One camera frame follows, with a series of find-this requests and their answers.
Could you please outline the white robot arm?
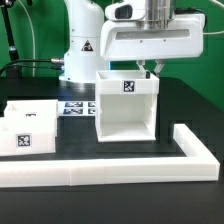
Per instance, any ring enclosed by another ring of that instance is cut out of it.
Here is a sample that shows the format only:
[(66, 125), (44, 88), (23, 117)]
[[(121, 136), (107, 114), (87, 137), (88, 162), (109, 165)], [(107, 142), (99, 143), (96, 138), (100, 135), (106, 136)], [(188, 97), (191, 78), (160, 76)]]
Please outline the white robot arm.
[(120, 0), (101, 8), (92, 0), (64, 0), (69, 20), (64, 83), (93, 83), (111, 61), (198, 57), (205, 15), (177, 10), (175, 0)]

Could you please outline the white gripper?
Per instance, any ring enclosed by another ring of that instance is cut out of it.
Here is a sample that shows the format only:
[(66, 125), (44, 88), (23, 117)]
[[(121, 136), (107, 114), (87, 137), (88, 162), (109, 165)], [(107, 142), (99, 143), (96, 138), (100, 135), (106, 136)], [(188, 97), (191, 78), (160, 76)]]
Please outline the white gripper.
[(203, 52), (203, 14), (177, 15), (163, 30), (142, 30), (136, 22), (106, 21), (101, 31), (100, 55), (109, 61), (136, 61), (142, 78), (150, 77), (145, 60), (157, 60), (154, 73), (164, 59), (198, 57)]

